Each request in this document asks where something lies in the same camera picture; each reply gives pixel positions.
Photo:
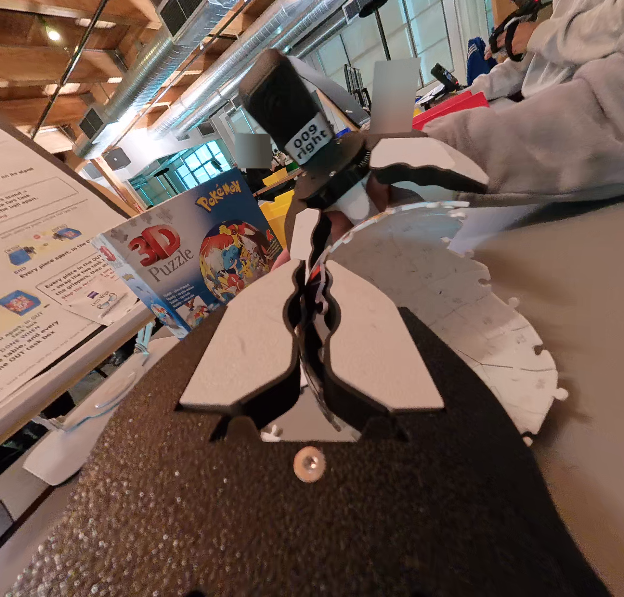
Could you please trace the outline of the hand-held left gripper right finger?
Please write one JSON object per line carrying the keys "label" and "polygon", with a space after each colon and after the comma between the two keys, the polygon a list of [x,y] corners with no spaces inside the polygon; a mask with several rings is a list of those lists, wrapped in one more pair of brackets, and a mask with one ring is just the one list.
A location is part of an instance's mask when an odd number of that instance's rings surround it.
{"label": "hand-held left gripper right finger", "polygon": [[332,413],[365,427],[375,417],[442,410],[442,395],[394,302],[332,259],[325,274],[332,326],[323,346],[323,393]]}

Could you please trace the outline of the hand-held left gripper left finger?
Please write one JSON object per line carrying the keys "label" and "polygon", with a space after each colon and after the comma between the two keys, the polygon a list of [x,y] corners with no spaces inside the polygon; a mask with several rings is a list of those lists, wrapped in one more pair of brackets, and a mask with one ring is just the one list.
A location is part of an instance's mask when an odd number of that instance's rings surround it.
{"label": "hand-held left gripper left finger", "polygon": [[300,396],[296,327],[305,262],[291,259],[230,302],[179,404],[230,418],[278,418]]}

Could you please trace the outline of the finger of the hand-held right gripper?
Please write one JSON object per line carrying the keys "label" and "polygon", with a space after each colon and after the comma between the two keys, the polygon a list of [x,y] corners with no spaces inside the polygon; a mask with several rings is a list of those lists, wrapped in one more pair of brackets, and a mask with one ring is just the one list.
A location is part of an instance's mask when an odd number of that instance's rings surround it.
{"label": "finger of the hand-held right gripper", "polygon": [[478,164],[427,136],[380,139],[370,151],[370,170],[384,185],[405,181],[456,193],[488,191],[488,175]]}
{"label": "finger of the hand-held right gripper", "polygon": [[321,210],[307,208],[294,219],[287,266],[293,278],[309,278],[332,237],[332,222]]}

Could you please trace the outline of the colourful cartoon puzzle ball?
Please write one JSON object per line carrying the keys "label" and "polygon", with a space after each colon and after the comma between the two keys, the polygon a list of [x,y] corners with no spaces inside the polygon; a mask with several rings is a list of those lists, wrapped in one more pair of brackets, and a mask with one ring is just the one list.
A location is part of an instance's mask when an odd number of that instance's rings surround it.
{"label": "colourful cartoon puzzle ball", "polygon": [[449,248],[467,203],[396,206],[328,244],[314,268],[332,259],[410,310],[450,347],[502,404],[527,446],[556,400],[554,359],[516,298],[496,296],[488,268]]}

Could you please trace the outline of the person's right forearm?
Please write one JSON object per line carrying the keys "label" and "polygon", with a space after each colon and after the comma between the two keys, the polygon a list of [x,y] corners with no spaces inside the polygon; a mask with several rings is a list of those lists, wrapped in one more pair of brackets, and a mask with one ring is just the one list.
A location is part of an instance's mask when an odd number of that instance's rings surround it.
{"label": "person's right forearm", "polygon": [[600,201],[623,196],[623,54],[584,64],[571,81],[506,109],[476,108],[425,125],[488,175],[471,206]]}

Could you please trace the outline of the blue puzzle box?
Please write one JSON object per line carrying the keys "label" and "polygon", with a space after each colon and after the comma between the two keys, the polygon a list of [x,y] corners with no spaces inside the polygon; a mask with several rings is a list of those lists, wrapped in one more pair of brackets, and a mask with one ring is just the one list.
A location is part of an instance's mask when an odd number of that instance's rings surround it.
{"label": "blue puzzle box", "polygon": [[283,251],[237,168],[95,236],[91,243],[179,340],[268,274]]}

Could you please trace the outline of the person's right hand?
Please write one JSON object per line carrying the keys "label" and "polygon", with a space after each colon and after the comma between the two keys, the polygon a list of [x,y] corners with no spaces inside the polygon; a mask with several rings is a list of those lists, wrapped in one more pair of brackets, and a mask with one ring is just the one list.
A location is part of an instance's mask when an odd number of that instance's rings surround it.
{"label": "person's right hand", "polygon": [[354,226],[382,213],[388,204],[389,186],[369,173],[324,211],[331,223],[332,239],[336,241]]}

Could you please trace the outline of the yellow plastic bin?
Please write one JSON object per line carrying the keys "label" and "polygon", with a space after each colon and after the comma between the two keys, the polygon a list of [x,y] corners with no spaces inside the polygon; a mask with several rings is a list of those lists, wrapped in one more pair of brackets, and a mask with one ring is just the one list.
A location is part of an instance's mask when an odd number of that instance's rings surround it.
{"label": "yellow plastic bin", "polygon": [[292,202],[294,190],[278,195],[274,201],[260,200],[259,207],[282,248],[286,247],[285,218]]}

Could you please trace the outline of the red plastic bin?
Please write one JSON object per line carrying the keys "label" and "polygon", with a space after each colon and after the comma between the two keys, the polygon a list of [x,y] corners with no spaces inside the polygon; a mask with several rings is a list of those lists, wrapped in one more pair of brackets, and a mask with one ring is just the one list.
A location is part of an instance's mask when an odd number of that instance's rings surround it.
{"label": "red plastic bin", "polygon": [[489,108],[488,100],[483,92],[473,94],[470,90],[451,96],[445,102],[434,105],[431,109],[415,115],[412,119],[412,129],[422,131],[425,125],[436,118],[447,116],[463,110]]}

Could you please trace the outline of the white lens wipe packet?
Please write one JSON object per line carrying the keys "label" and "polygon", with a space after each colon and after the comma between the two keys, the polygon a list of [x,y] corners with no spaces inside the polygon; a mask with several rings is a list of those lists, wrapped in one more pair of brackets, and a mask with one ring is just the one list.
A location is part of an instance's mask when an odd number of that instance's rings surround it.
{"label": "white lens wipe packet", "polygon": [[65,300],[64,310],[103,326],[121,320],[138,297],[118,278],[99,275],[75,289]]}

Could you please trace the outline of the wooden document board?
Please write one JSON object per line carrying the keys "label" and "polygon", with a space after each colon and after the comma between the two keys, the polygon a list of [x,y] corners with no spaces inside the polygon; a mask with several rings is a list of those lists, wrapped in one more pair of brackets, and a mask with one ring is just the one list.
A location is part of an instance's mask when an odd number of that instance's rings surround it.
{"label": "wooden document board", "polygon": [[54,155],[43,149],[42,146],[38,145],[35,141],[27,138],[17,128],[11,125],[8,119],[4,117],[4,115],[1,115],[1,131],[7,133],[8,135],[12,136],[13,139],[19,141],[22,145],[24,145],[33,153],[33,156],[35,158],[47,161],[64,176],[73,179],[76,183],[80,184],[82,187],[92,192],[94,195],[97,195],[100,200],[106,203],[116,213],[122,214],[124,218],[129,219],[138,215],[138,211],[136,211],[133,207],[123,201],[116,193],[109,191],[98,183],[94,183],[91,180],[85,179],[74,170],[72,170],[66,163],[61,162]]}

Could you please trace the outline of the printed instruction sheet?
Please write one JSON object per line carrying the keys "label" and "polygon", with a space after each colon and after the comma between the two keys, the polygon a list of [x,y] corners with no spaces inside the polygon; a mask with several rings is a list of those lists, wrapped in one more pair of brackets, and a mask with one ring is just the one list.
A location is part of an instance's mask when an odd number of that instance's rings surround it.
{"label": "printed instruction sheet", "polygon": [[125,220],[1,131],[2,402],[103,326],[63,304],[115,275],[91,241]]}

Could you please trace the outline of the silver ventilation duct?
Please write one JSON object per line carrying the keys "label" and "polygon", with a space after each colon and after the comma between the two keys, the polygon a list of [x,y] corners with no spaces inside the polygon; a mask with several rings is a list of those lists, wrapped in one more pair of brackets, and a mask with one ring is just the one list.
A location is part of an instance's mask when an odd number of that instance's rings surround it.
{"label": "silver ventilation duct", "polygon": [[149,127],[147,136],[180,140],[238,94],[241,79],[264,49],[307,56],[352,21],[343,6],[354,1],[275,0]]}
{"label": "silver ventilation duct", "polygon": [[[117,143],[142,112],[159,117],[176,92],[191,84],[277,0],[161,0],[160,29],[138,52],[108,100],[93,103],[79,127],[74,154],[101,156]],[[160,93],[176,84],[169,94]]]}

